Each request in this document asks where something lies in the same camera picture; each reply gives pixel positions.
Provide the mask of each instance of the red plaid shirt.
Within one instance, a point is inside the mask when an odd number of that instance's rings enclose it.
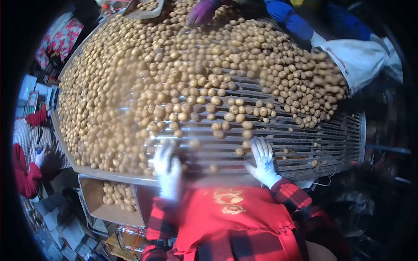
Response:
[[[298,229],[292,231],[304,261],[309,260],[305,240],[325,246],[337,257],[338,261],[349,260],[344,238],[335,229],[328,215],[318,206],[312,206],[312,199],[305,191],[283,177],[273,185],[270,192],[278,204],[283,204],[287,208],[296,222]],[[174,237],[178,231],[177,217],[177,208],[172,203],[165,199],[154,198],[147,239]],[[256,260],[259,254],[279,251],[281,248],[278,237],[269,232],[229,231],[228,237],[237,260]],[[217,241],[222,240],[209,239],[197,248],[196,256],[199,261],[213,260]],[[142,254],[142,260],[168,260],[167,249],[147,245]]]

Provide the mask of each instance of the stack of boxes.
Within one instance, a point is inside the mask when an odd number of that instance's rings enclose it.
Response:
[[[45,223],[45,227],[36,232],[36,237],[48,260],[61,261],[65,257],[75,261],[77,256],[85,261],[90,259],[98,243],[86,235],[85,228],[71,213],[68,202],[60,193],[41,200],[35,209]]]

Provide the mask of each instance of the box of potatoes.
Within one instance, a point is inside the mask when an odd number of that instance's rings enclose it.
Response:
[[[84,174],[79,174],[78,179],[91,216],[121,225],[147,225],[159,188],[99,180]]]

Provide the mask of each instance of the metal roller grate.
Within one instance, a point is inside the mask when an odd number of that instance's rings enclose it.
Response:
[[[209,166],[214,164],[219,167],[219,175],[247,174],[243,163],[246,160],[253,162],[251,153],[240,157],[234,152],[245,141],[242,137],[244,129],[241,125],[231,122],[231,129],[223,131],[224,139],[215,138],[211,129],[212,123],[224,121],[224,115],[229,112],[230,106],[227,104],[229,98],[242,98],[245,106],[251,107],[255,107],[257,100],[262,100],[264,103],[272,102],[275,105],[277,116],[270,117],[270,123],[266,124],[259,117],[248,114],[246,120],[253,121],[254,136],[265,137],[272,144],[276,170],[285,177],[297,181],[331,175],[351,168],[352,161],[362,161],[365,144],[364,114],[356,112],[349,106],[340,105],[330,121],[322,121],[314,129],[300,129],[275,97],[262,93],[260,86],[255,84],[254,80],[239,76],[232,76],[232,79],[239,89],[227,90],[228,95],[220,97],[223,103],[217,106],[215,121],[206,119],[209,113],[204,110],[206,105],[202,105],[199,122],[189,121],[180,124],[184,134],[184,137],[179,139],[180,148],[184,153],[190,153],[188,148],[191,139],[197,138],[202,144],[200,152],[185,154],[184,160],[188,163],[190,172],[198,175],[213,175]],[[156,137],[156,139],[163,138],[176,139],[170,129],[165,129]],[[285,154],[284,149],[288,149],[289,153]],[[282,156],[286,156],[287,160],[283,161]],[[313,160],[318,161],[317,167],[311,166]]]

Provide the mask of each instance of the white paper bag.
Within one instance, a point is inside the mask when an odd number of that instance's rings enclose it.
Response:
[[[382,70],[398,82],[403,82],[402,64],[395,48],[388,38],[383,39],[383,44],[386,48],[375,41],[343,39],[323,42],[319,47],[327,52],[340,68],[352,97]]]

